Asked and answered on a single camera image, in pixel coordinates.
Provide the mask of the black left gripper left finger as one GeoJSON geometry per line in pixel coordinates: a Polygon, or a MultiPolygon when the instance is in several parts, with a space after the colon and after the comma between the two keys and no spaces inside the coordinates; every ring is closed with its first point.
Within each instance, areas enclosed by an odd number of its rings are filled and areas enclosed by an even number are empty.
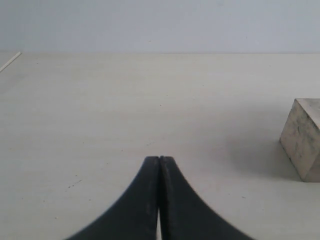
{"type": "Polygon", "coordinates": [[[70,240],[155,240],[160,159],[148,156],[121,197],[70,240]]]}

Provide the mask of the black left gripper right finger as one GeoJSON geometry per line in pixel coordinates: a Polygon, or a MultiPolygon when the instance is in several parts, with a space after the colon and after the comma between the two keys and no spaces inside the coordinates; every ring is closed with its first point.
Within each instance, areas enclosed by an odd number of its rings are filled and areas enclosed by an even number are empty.
{"type": "Polygon", "coordinates": [[[250,240],[193,190],[171,156],[159,158],[158,206],[163,240],[250,240]]]}

